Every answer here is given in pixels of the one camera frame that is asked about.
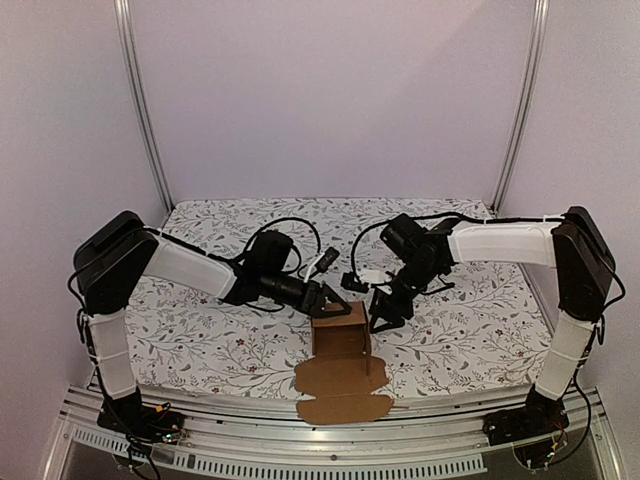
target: metal pole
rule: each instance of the metal pole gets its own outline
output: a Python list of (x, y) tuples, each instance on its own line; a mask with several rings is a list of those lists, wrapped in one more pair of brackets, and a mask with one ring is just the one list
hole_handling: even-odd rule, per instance
[(509, 137), (509, 145), (507, 147), (507, 153), (500, 172), (500, 178), (491, 203), (491, 210), (496, 215), (500, 215), (502, 210), (504, 200), (509, 190), (511, 177), (513, 176), (516, 160), (518, 158), (520, 144), (524, 137), (524, 129), (527, 123), (529, 109), (531, 107), (533, 90), (535, 88), (536, 76), (538, 74), (538, 67), (540, 65), (540, 58), (542, 55), (548, 10), (549, 0), (536, 0), (533, 25), (531, 29), (531, 42), (529, 44), (529, 55), (527, 57), (527, 66), (522, 82), (522, 90), (520, 92), (520, 101), (518, 103), (516, 118), (511, 130), (511, 136)]
[(171, 213), (175, 206), (169, 190), (169, 183), (162, 167), (160, 152), (156, 143), (156, 138), (151, 125), (151, 117), (147, 108), (147, 100), (142, 87), (142, 78), (140, 76), (140, 66), (138, 64), (138, 56), (136, 53), (136, 45), (133, 35), (133, 24), (131, 22), (131, 12), (129, 10), (129, 0), (115, 0), (116, 18), (118, 21), (118, 31), (120, 33), (120, 43), (122, 44), (122, 53), (124, 55), (124, 63), (129, 77), (129, 85), (133, 103), (136, 108), (138, 123), (140, 124), (140, 132), (142, 140), (149, 159), (149, 165), (153, 174), (153, 179), (158, 189), (158, 195), (162, 201), (162, 206)]

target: metal frame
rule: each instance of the metal frame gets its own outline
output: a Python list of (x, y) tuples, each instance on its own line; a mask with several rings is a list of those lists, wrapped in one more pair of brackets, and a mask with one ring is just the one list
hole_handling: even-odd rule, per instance
[(502, 206), (504, 205), (504, 201), (509, 190), (509, 184), (511, 183), (511, 177), (513, 176), (513, 170), (518, 158), (518, 152), (520, 151), (520, 144), (524, 137), (524, 130), (527, 124), (527, 117), (529, 115), (533, 91), (536, 84), (536, 77), (538, 75), (538, 67), (542, 56), (542, 46), (544, 43), (548, 11), (549, 0), (536, 0), (533, 25), (531, 28), (529, 55), (527, 57), (527, 66), (525, 69), (524, 79), (522, 81), (518, 110), (516, 112), (513, 128), (511, 129), (507, 153), (498, 179), (498, 185), (496, 186), (493, 201), (491, 202), (491, 210), (493, 210), (497, 215), (500, 214)]
[[(50, 460), (59, 467), (48, 469), (46, 480), (60, 478), (71, 441), (123, 455), (124, 437), (95, 424), (102, 405), (102, 396), (96, 389), (97, 385), (88, 390), (69, 388), (60, 411), (60, 441)], [(327, 480), (360, 480), (366, 477), (357, 472), (370, 471), (378, 472), (377, 478), (385, 478), (382, 473), (388, 472), (388, 478), (404, 480), (463, 476), (471, 472), (452, 469), (451, 465), (469, 465), (467, 462), (472, 459), (476, 459), (476, 471), (484, 469), (483, 454), (511, 445), (489, 446), (481, 430), (483, 416), (522, 405), (528, 387), (398, 399), (397, 408), (366, 428), (357, 424), (308, 425), (297, 417), (293, 401), (219, 395), (188, 398), (181, 392), (146, 387), (142, 391), (149, 404), (171, 400), (173, 407), (187, 417), (185, 428), (191, 432), (190, 437), (177, 447), (161, 447), (154, 454), (163, 467), (216, 478), (246, 478), (246, 473), (239, 473), (243, 469), (264, 468), (270, 478), (298, 479), (307, 472), (308, 478), (315, 479), (314, 472), (326, 472), (323, 475)], [(592, 435), (604, 478), (624, 478), (598, 392), (590, 389), (587, 395), (593, 408)], [(586, 407), (575, 390), (565, 396), (565, 406), (571, 421), (569, 432), (584, 428)], [(446, 468), (445, 465), (449, 465), (451, 475), (416, 477), (418, 469), (431, 467), (438, 473), (439, 466)]]
[(116, 9), (116, 18), (118, 21), (118, 31), (120, 33), (120, 43), (122, 44), (122, 53), (124, 55), (124, 63), (129, 76), (129, 86), (133, 103), (136, 108), (138, 123), (140, 124), (140, 133), (142, 141), (147, 152), (151, 173), (158, 189), (158, 195), (162, 206), (167, 213), (171, 213), (175, 203), (171, 197), (169, 190), (169, 182), (162, 166), (160, 151), (153, 133), (151, 117), (147, 107), (147, 100), (144, 94), (142, 78), (140, 76), (140, 65), (138, 64), (138, 55), (136, 53), (136, 44), (133, 35), (133, 25), (131, 23), (131, 12), (129, 9), (129, 0), (114, 0)]

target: black cable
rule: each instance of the black cable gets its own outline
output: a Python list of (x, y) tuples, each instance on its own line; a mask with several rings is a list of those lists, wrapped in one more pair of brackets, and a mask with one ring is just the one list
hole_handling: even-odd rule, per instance
[(285, 275), (289, 275), (290, 273), (298, 272), (302, 268), (302, 254), (300, 253), (300, 249), (298, 247), (296, 247), (295, 245), (292, 245), (291, 246), (291, 250), (298, 257), (298, 265), (296, 265), (291, 270), (283, 270), (282, 273), (284, 273)]
[(251, 303), (245, 303), (245, 305), (249, 308), (252, 308), (254, 310), (258, 310), (259, 312), (266, 312), (266, 313), (277, 313), (277, 312), (281, 312), (282, 310), (284, 310), (284, 305), (282, 304), (277, 304), (280, 306), (280, 308), (264, 308), (264, 307), (259, 307), (258, 305), (253, 305)]
[(429, 295), (435, 295), (436, 293), (444, 292), (446, 290), (451, 290), (456, 286), (456, 284), (453, 282), (445, 282), (442, 279), (442, 275), (438, 275), (438, 280), (440, 280), (440, 283), (442, 283), (442, 287), (431, 290), (430, 292), (422, 292), (420, 295), (424, 295), (425, 297), (427, 297)]
[[(126, 431), (125, 439), (127, 440), (127, 442), (129, 442), (129, 448), (127, 449), (127, 453), (129, 455), (129, 469), (133, 473), (135, 473), (136, 476), (138, 476), (139, 478), (142, 478), (143, 480), (162, 480), (162, 475), (160, 474), (160, 471), (158, 470), (158, 467), (156, 466), (155, 462), (153, 461), (153, 458), (151, 458), (151, 453), (153, 451), (153, 447), (150, 446), (150, 445), (145, 445), (145, 442), (151, 443), (151, 440), (145, 440), (145, 439), (142, 439), (142, 438), (138, 437), (137, 435), (135, 435), (131, 431), (131, 429), (120, 419), (120, 417), (116, 413), (115, 409), (111, 405), (111, 402), (109, 401), (109, 396), (107, 395), (107, 390), (106, 390), (106, 388), (104, 386), (104, 381), (102, 380), (102, 374), (100, 373), (100, 368), (98, 367), (98, 365), (96, 363), (94, 363), (94, 365), (97, 367), (96, 368), (96, 377), (98, 378), (98, 385), (100, 385), (100, 390), (102, 391), (102, 395), (104, 397), (104, 403), (107, 405), (107, 408), (109, 409), (109, 413), (111, 414), (111, 416)], [(151, 467), (151, 469), (153, 470), (153, 472), (156, 475), (155, 478), (145, 477), (144, 475), (142, 475), (138, 471), (137, 467), (133, 466), (133, 449), (135, 449), (135, 451), (137, 453), (139, 453), (140, 455), (143, 455), (147, 459), (147, 461), (149, 462), (149, 466)]]
[[(465, 215), (463, 213), (453, 212), (453, 211), (434, 213), (432, 215), (420, 215), (420, 216), (417, 216), (417, 217), (409, 217), (409, 218), (411, 218), (412, 220), (415, 220), (415, 221), (421, 221), (421, 220), (435, 220), (437, 218), (448, 218), (448, 217), (459, 218), (460, 220), (464, 220), (466, 222), (479, 224), (479, 225), (498, 224), (498, 223), (517, 223), (517, 222), (536, 222), (536, 223), (538, 223), (538, 222), (561, 222), (563, 220), (562, 218), (529, 218), (529, 217), (481, 219), (481, 218), (469, 217), (468, 215)], [(358, 236), (356, 237), (355, 241), (353, 242), (353, 246), (351, 247), (351, 271), (353, 272), (353, 274), (355, 276), (355, 279), (357, 281), (362, 283), (362, 280), (360, 279), (360, 276), (358, 275), (358, 271), (356, 269), (356, 259), (355, 259), (356, 250), (358, 248), (358, 244), (362, 240), (362, 237), (364, 237), (368, 232), (370, 232), (374, 228), (379, 228), (379, 227), (382, 227), (384, 225), (388, 225), (392, 220), (393, 219), (391, 218), (391, 219), (388, 219), (388, 220), (383, 220), (382, 222), (377, 222), (377, 223), (374, 223), (372, 225), (369, 225), (368, 227), (366, 227), (364, 230), (362, 230), (358, 234)], [(372, 287), (380, 287), (380, 286), (388, 285), (388, 284), (389, 284), (389, 282), (372, 283), (372, 284), (370, 284), (370, 286), (372, 286)]]
[(320, 240), (320, 233), (318, 233), (318, 229), (316, 228), (316, 226), (313, 223), (311, 223), (309, 220), (306, 220), (301, 217), (282, 217), (282, 218), (273, 220), (263, 225), (258, 230), (256, 230), (253, 233), (253, 235), (249, 237), (249, 240), (247, 240), (247, 243), (244, 245), (244, 248), (242, 249), (242, 253), (236, 256), (234, 260), (238, 261), (239, 258), (242, 258), (242, 256), (249, 250), (249, 248), (251, 247), (251, 244), (261, 232), (264, 232), (267, 228), (282, 222), (298, 222), (298, 223), (304, 223), (305, 225), (307, 225), (311, 229), (311, 231), (313, 232), (313, 235), (316, 238), (316, 254), (320, 255), (320, 252), (322, 251), (322, 241)]
[(574, 449), (571, 450), (569, 453), (567, 453), (560, 460), (556, 460), (555, 462), (552, 460), (551, 462), (549, 462), (549, 466), (550, 467), (552, 467), (554, 465), (558, 465), (558, 464), (564, 462), (565, 460), (568, 460), (570, 457), (572, 457), (573, 454), (576, 453), (580, 449), (582, 444), (585, 442), (585, 440), (589, 436), (589, 432), (591, 430), (591, 418), (592, 418), (591, 402), (589, 402), (589, 398), (584, 393), (582, 388), (580, 388), (580, 385), (578, 385), (578, 371), (579, 370), (576, 370), (575, 373), (573, 374), (573, 385), (574, 385), (574, 387), (576, 387), (576, 390), (578, 391), (580, 396), (584, 399), (585, 403), (587, 404), (587, 426), (585, 427), (584, 433), (582, 434), (582, 437), (580, 437), (580, 440), (578, 441), (578, 443), (574, 447)]

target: wire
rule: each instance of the wire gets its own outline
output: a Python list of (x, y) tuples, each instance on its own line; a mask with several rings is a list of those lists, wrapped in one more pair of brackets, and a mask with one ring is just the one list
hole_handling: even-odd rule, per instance
[(284, 310), (284, 305), (281, 303), (278, 303), (277, 305), (279, 305), (280, 308), (264, 308), (264, 307), (259, 307), (258, 305), (253, 305), (251, 303), (245, 303), (245, 305), (249, 308), (252, 308), (254, 310), (258, 310), (259, 312), (266, 312), (266, 313), (277, 313), (277, 312), (281, 312), (282, 310)]
[[(417, 217), (409, 217), (414, 221), (422, 221), (422, 220), (435, 220), (437, 218), (448, 218), (448, 217), (455, 217), (455, 218), (459, 218), (460, 220), (464, 220), (466, 222), (469, 223), (475, 223), (475, 224), (481, 224), (481, 225), (486, 225), (486, 224), (498, 224), (498, 223), (517, 223), (517, 222), (561, 222), (563, 219), (562, 218), (529, 218), (529, 217), (513, 217), (513, 218), (490, 218), (490, 219), (481, 219), (481, 218), (474, 218), (474, 217), (469, 217), (468, 215), (465, 215), (463, 213), (460, 212), (454, 212), (454, 211), (446, 211), (446, 212), (440, 212), (440, 213), (434, 213), (432, 215), (420, 215)], [(356, 250), (358, 248), (358, 244), (360, 243), (360, 241), (362, 240), (362, 237), (364, 237), (367, 233), (369, 233), (371, 230), (375, 229), (375, 228), (379, 228), (382, 227), (384, 225), (388, 225), (389, 223), (391, 223), (393, 219), (388, 219), (388, 220), (383, 220), (381, 222), (377, 222), (374, 223), (372, 225), (369, 225), (368, 227), (366, 227), (364, 230), (362, 230), (358, 236), (356, 237), (355, 241), (353, 242), (353, 246), (351, 247), (351, 271), (353, 272), (355, 279), (357, 281), (359, 281), (360, 283), (362, 283), (362, 280), (360, 279), (360, 276), (358, 275), (358, 270), (356, 268)], [(371, 283), (369, 284), (372, 287), (380, 287), (383, 285), (389, 285), (390, 282), (382, 282), (382, 283)]]
[(456, 286), (456, 284), (453, 282), (445, 282), (442, 279), (442, 275), (438, 275), (438, 280), (440, 280), (440, 283), (442, 283), (442, 287), (431, 290), (430, 292), (423, 292), (421, 293), (421, 295), (424, 295), (425, 297), (429, 295), (435, 295), (436, 293), (444, 292), (445, 290), (451, 290)]
[(247, 253), (247, 251), (249, 250), (249, 248), (251, 248), (251, 244), (253, 243), (253, 241), (256, 239), (256, 237), (261, 233), (264, 232), (267, 228), (272, 227), (273, 225), (277, 225), (278, 223), (282, 223), (282, 222), (298, 222), (298, 223), (304, 223), (306, 226), (308, 226), (311, 231), (313, 232), (313, 235), (316, 239), (316, 254), (319, 255), (320, 252), (322, 251), (322, 241), (320, 240), (320, 233), (318, 233), (318, 229), (316, 228), (316, 226), (311, 223), (309, 220), (306, 220), (304, 218), (301, 217), (282, 217), (282, 218), (278, 218), (276, 220), (273, 220), (269, 223), (266, 223), (265, 225), (261, 226), (258, 230), (256, 230), (253, 235), (251, 235), (251, 237), (249, 237), (249, 240), (247, 240), (247, 243), (244, 245), (244, 248), (242, 249), (242, 253), (238, 256), (236, 256), (234, 258), (235, 261), (238, 261), (238, 259), (242, 258), (244, 256), (245, 253)]
[(284, 273), (286, 275), (289, 275), (291, 273), (295, 273), (295, 272), (299, 271), (302, 268), (302, 254), (300, 253), (300, 250), (295, 245), (291, 245), (291, 250), (293, 251), (293, 253), (296, 254), (296, 257), (298, 257), (298, 265), (296, 265), (291, 270), (283, 270), (282, 273)]
[(578, 391), (580, 396), (584, 399), (585, 403), (587, 404), (587, 426), (585, 427), (584, 433), (582, 434), (582, 437), (580, 437), (580, 440), (578, 441), (574, 449), (571, 450), (569, 453), (567, 453), (560, 460), (556, 460), (555, 462), (554, 461), (549, 462), (550, 466), (558, 465), (566, 461), (570, 457), (572, 457), (573, 454), (580, 449), (584, 441), (589, 436), (589, 432), (591, 431), (591, 419), (592, 419), (591, 402), (589, 402), (589, 398), (587, 397), (587, 395), (584, 393), (584, 391), (582, 390), (582, 388), (580, 388), (580, 385), (578, 384), (578, 372), (579, 370), (576, 370), (575, 373), (573, 374), (573, 385), (576, 387), (576, 390)]
[[(554, 465), (558, 465), (566, 460), (568, 460), (569, 458), (571, 458), (582, 446), (582, 444), (585, 442), (585, 440), (587, 439), (587, 437), (589, 436), (589, 432), (591, 431), (591, 420), (592, 420), (592, 411), (591, 411), (591, 402), (589, 402), (589, 398), (587, 397), (587, 395), (584, 393), (584, 391), (582, 390), (582, 388), (580, 388), (580, 385), (578, 384), (578, 372), (579, 370), (576, 370), (573, 374), (573, 385), (576, 387), (576, 390), (578, 391), (578, 393), (580, 394), (580, 396), (583, 398), (583, 400), (585, 401), (585, 404), (587, 406), (587, 425), (585, 427), (584, 433), (582, 434), (582, 437), (580, 437), (580, 440), (578, 441), (578, 443), (576, 444), (576, 446), (573, 448), (573, 450), (571, 450), (569, 453), (567, 453), (564, 457), (562, 457), (559, 460), (554, 461), (554, 459), (556, 458), (555, 455), (557, 454), (557, 452), (559, 452), (560, 450), (562, 450), (561, 447), (560, 449), (556, 450), (555, 448), (553, 449), (553, 455), (551, 455), (551, 453), (549, 455), (546, 455), (545, 457), (542, 458), (537, 458), (535, 459), (535, 464), (540, 464), (542, 463), (546, 458), (549, 458), (549, 456), (551, 456), (551, 460), (549, 460), (548, 462), (545, 463), (545, 467), (542, 468), (531, 468), (528, 467), (528, 461), (531, 461), (532, 463), (534, 463), (534, 459), (527, 459), (525, 457), (520, 458), (518, 456), (518, 454), (520, 452), (525, 453), (524, 450), (521, 447), (524, 447), (525, 445), (521, 445), (518, 448), (518, 453), (516, 453), (516, 448), (512, 447), (512, 452), (513, 452), (513, 456), (516, 458), (516, 460), (518, 460), (518, 463), (520, 465), (522, 465), (524, 468), (526, 468), (527, 470), (530, 471), (539, 471), (539, 470), (545, 470), (548, 467), (552, 467)], [(560, 430), (560, 437), (558, 437), (557, 441), (554, 441), (554, 444), (559, 444), (560, 440), (562, 439), (563, 434), (566, 436), (567, 440), (569, 439), (569, 434), (564, 430), (564, 428), (562, 428), (562, 425), (556, 425), (559, 430)]]

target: cardboard box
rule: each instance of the cardboard box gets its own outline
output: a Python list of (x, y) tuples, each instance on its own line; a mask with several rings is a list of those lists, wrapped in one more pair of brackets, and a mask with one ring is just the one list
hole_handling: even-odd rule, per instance
[(393, 405), (387, 395), (371, 395), (389, 381), (384, 360), (371, 356), (369, 321), (363, 302), (351, 314), (311, 319), (313, 358), (296, 369), (296, 390), (316, 397), (301, 400), (298, 416), (313, 425), (372, 422)]

